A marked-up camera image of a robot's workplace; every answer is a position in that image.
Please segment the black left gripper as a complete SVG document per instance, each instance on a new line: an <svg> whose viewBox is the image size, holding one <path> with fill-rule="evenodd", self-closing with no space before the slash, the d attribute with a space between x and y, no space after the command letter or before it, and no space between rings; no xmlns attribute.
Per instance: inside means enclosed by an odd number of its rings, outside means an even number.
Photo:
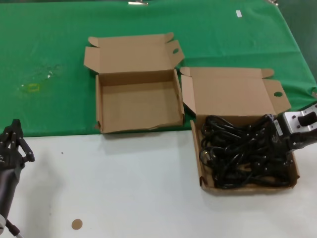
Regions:
<svg viewBox="0 0 317 238"><path fill-rule="evenodd" d="M5 127L0 134L0 214L8 216L16 187L26 162L34 162L33 151L23 138L23 130L19 119ZM17 147L19 145L25 156Z"/></svg>

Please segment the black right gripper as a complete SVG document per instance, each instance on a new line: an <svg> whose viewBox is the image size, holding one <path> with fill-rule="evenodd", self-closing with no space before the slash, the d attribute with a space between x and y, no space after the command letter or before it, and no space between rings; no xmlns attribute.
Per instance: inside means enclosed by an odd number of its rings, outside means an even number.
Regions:
<svg viewBox="0 0 317 238"><path fill-rule="evenodd" d="M282 114L273 121L273 148L287 155L317 142L316 114Z"/></svg>

